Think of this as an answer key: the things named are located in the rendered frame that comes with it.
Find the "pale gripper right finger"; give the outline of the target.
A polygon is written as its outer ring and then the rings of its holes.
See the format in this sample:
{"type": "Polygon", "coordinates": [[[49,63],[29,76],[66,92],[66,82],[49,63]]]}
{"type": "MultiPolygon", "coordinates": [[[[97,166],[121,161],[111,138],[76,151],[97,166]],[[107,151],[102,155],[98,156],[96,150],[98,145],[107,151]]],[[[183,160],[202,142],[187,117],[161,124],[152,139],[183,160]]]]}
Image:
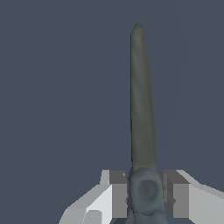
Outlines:
{"type": "Polygon", "coordinates": [[[173,218],[224,224],[224,192],[202,185],[184,170],[160,171],[164,202],[173,218]]]}

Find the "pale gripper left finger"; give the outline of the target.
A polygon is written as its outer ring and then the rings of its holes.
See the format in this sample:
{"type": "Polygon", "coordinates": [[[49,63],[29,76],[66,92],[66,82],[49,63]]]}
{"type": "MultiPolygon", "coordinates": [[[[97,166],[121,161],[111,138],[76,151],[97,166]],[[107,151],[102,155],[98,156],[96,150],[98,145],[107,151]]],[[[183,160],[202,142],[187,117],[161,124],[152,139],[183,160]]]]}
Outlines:
{"type": "Polygon", "coordinates": [[[59,224],[110,224],[127,217],[125,171],[102,170],[100,184],[69,206],[59,224]]]}

